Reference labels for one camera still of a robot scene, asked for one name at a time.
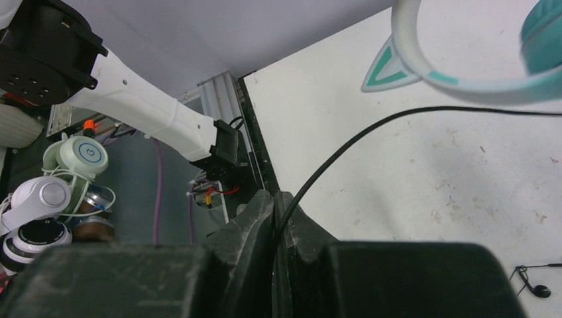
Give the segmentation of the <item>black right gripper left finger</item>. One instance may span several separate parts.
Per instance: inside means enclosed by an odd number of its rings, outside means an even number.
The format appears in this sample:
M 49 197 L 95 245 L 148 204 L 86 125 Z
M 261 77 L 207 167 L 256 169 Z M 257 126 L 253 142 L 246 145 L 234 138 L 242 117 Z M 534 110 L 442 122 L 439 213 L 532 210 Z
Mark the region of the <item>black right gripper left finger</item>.
M 269 317 L 274 199 L 256 192 L 202 244 L 51 248 L 7 287 L 2 317 Z

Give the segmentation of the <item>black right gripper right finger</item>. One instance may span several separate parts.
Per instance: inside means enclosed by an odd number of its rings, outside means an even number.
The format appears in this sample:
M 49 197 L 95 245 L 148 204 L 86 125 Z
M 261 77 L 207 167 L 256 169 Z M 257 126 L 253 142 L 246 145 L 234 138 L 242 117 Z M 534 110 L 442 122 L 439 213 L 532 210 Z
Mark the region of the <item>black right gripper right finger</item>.
M 495 256 L 467 242 L 342 241 L 297 207 L 284 231 L 288 317 L 525 317 Z

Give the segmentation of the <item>teal cat ear headphones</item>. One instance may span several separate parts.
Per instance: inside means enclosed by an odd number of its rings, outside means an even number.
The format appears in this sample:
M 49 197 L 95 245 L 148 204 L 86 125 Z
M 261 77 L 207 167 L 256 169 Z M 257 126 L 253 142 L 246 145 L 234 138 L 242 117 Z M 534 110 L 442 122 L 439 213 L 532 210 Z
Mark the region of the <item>teal cat ear headphones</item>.
M 417 82 L 471 103 L 523 105 L 561 99 L 561 2 L 538 1 L 520 29 L 520 52 L 528 73 L 522 79 L 472 80 L 440 72 L 418 40 L 420 1 L 395 1 L 391 34 L 361 85 L 363 93 L 398 89 Z

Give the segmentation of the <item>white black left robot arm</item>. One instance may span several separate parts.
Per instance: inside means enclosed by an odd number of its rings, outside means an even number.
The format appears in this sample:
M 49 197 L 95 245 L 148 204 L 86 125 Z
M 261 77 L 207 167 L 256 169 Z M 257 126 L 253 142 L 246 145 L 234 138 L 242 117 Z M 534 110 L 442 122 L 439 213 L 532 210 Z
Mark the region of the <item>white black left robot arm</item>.
M 211 180 L 237 179 L 248 163 L 240 131 L 140 77 L 63 1 L 1 2 L 1 89 L 34 105 L 69 103 L 117 119 Z

